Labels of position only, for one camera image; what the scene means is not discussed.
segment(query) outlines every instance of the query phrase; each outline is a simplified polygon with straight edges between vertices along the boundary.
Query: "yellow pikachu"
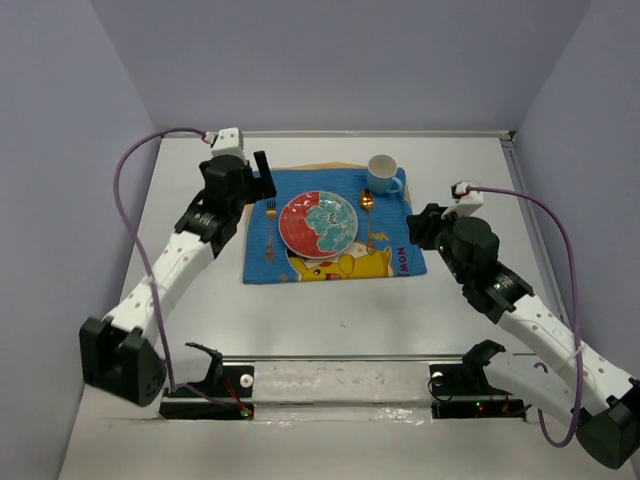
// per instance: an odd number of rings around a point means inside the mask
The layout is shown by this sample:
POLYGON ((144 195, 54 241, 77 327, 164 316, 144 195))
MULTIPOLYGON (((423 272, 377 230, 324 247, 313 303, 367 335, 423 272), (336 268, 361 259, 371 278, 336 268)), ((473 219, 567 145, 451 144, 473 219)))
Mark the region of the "yellow pikachu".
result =
POLYGON ((298 281, 340 280, 343 278, 380 278, 394 275, 391 247, 368 254, 367 246, 354 242, 345 253, 325 261, 303 259, 287 250, 289 263, 298 272, 298 281))

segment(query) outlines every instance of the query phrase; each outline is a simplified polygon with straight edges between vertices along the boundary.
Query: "gold spoon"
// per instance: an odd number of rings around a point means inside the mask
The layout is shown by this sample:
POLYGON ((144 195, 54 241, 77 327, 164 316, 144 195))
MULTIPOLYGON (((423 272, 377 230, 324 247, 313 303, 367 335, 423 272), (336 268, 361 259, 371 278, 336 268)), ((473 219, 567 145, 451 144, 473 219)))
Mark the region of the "gold spoon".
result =
POLYGON ((376 247, 373 244, 373 233, 371 233, 371 217, 369 216, 369 212, 373 210, 374 204, 375 202, 373 201, 373 194, 371 193, 371 190, 365 188, 360 194, 360 208, 362 208, 367 213, 367 253, 369 255, 373 255, 374 253, 376 253, 376 247))

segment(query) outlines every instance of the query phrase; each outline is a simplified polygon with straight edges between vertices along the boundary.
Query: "white mug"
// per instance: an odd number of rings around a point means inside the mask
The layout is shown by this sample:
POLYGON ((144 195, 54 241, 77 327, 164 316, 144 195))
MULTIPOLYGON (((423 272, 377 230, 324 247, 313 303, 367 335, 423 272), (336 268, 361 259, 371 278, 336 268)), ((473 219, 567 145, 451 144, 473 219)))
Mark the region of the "white mug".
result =
POLYGON ((395 176, 397 171, 398 165, 389 155, 372 157, 367 170, 367 188, 375 195, 400 192, 404 185, 395 176))

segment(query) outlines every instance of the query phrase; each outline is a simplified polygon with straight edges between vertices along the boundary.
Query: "mug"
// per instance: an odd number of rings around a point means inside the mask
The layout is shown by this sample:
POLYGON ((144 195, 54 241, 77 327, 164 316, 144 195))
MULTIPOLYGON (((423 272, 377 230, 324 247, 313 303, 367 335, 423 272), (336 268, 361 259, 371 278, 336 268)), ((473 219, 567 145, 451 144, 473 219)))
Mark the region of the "mug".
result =
POLYGON ((402 181, 394 176, 398 171, 398 165, 389 155, 372 157, 367 168, 367 188, 374 195, 399 193, 403 189, 402 181))

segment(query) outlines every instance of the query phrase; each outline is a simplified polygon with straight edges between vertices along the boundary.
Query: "placemat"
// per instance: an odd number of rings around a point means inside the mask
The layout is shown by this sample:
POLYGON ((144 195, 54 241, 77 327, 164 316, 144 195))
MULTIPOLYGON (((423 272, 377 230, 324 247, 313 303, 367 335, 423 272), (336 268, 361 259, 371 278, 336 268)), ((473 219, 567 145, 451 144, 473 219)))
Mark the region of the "placemat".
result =
MULTIPOLYGON (((368 254, 367 217, 358 205, 360 192, 366 188, 366 168, 341 163, 306 165, 273 170, 272 175, 278 190, 278 214, 273 226, 275 258, 272 262, 265 259, 269 218, 267 202, 258 202, 248 211, 244 283, 364 279, 426 273, 422 251, 409 243, 406 217, 412 212, 406 187, 400 194, 375 197, 371 229, 376 251, 368 254), (353 205, 358 215, 358 234, 354 243, 342 254, 323 260, 306 259, 289 251, 278 230, 284 206, 301 193, 313 190, 337 193, 353 205)), ((398 170, 397 177, 406 185, 403 169, 398 170)))

